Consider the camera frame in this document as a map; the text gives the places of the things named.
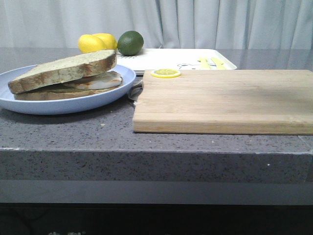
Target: green lime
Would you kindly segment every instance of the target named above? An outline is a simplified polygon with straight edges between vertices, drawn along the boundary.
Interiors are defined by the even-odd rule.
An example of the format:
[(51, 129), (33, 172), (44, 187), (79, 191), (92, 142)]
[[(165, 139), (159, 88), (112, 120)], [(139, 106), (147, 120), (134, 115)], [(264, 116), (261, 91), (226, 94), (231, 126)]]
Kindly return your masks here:
[(136, 31), (123, 33), (117, 42), (117, 49), (123, 55), (136, 55), (144, 44), (143, 37)]

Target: plate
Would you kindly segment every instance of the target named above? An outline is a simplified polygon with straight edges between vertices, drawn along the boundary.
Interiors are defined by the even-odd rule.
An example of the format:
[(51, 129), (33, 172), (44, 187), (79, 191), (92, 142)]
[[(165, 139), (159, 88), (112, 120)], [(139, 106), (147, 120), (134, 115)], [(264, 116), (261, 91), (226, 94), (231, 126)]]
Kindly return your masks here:
[(15, 100), (14, 95), (8, 88), (8, 82), (15, 77), (27, 72), (32, 66), (27, 66), (0, 74), (0, 106), (18, 113), (35, 115), (58, 115), (70, 114), (86, 111), (109, 104), (124, 94), (126, 94), (133, 85), (136, 73), (132, 69), (116, 65), (112, 71), (120, 73), (123, 77), (123, 85), (101, 94), (93, 94), (84, 97), (71, 99), (58, 99), (47, 101), (25, 101)]

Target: lemon slice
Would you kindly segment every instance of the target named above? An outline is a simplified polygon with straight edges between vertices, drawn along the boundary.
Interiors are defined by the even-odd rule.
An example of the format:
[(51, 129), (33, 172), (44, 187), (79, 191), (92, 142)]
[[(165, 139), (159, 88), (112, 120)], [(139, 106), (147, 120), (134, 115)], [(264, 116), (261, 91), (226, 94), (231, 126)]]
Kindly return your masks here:
[(159, 69), (159, 70), (153, 70), (151, 72), (151, 75), (154, 77), (172, 78), (172, 77), (180, 76), (181, 73), (179, 70), (175, 70), (175, 69)]

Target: knife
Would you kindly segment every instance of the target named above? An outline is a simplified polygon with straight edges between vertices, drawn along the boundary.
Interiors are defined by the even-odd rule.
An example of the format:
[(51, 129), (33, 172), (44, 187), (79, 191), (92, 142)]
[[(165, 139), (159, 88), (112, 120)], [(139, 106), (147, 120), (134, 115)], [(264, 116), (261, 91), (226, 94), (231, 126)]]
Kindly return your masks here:
[(199, 57), (198, 61), (200, 62), (200, 67), (201, 69), (207, 69), (210, 70), (211, 67), (210, 65), (207, 63), (207, 59), (205, 57)]
[(223, 60), (220, 60), (216, 57), (211, 57), (211, 60), (216, 64), (216, 68), (218, 70), (225, 70), (226, 69), (225, 66), (223, 65), (224, 64)]

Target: sandwich filling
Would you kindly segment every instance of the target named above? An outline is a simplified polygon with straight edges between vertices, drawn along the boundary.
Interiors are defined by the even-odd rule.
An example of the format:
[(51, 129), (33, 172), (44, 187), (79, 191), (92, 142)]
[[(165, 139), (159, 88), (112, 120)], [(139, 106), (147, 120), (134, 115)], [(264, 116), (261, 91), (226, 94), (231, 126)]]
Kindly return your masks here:
[(98, 90), (111, 87), (117, 87), (122, 83), (122, 76), (115, 72), (109, 71), (98, 75), (83, 77), (78, 80), (62, 83), (66, 87), (82, 90)]

